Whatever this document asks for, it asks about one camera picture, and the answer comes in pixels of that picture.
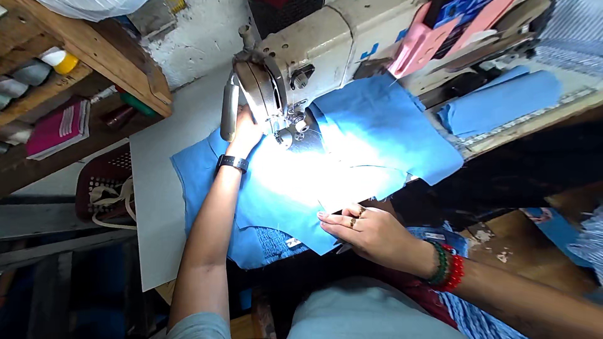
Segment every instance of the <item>woman's right hand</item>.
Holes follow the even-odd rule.
[[[425,279],[437,271],[433,245],[415,238],[389,212],[352,204],[342,215],[319,212],[318,219],[325,231],[351,243],[365,259]]]

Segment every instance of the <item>plastic bag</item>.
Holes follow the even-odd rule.
[[[99,22],[108,17],[136,11],[147,0],[38,0],[49,10],[72,17]]]

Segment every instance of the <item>hand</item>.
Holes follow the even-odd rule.
[[[365,259],[422,278],[431,277],[439,265],[432,244],[412,236],[390,213],[352,204],[342,215],[319,212],[323,230],[354,246]],[[352,218],[356,219],[350,228]]]
[[[239,105],[236,116],[235,139],[226,149],[226,155],[245,159],[260,139],[262,139],[262,130],[259,125],[253,123],[249,105]]]

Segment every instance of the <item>red basket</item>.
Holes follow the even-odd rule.
[[[108,186],[121,190],[123,184],[132,175],[130,144],[122,145],[112,151],[99,155],[84,166],[77,179],[75,192],[75,214],[81,221],[90,222],[92,215],[110,212],[113,206],[97,206],[90,203],[90,192],[96,186]]]

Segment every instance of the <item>red beaded bracelet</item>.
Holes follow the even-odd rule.
[[[434,289],[442,292],[450,292],[461,283],[461,278],[465,275],[463,272],[463,257],[454,254],[455,249],[452,246],[448,244],[442,244],[441,246],[452,254],[452,264],[449,267],[448,278],[442,285],[435,287]]]

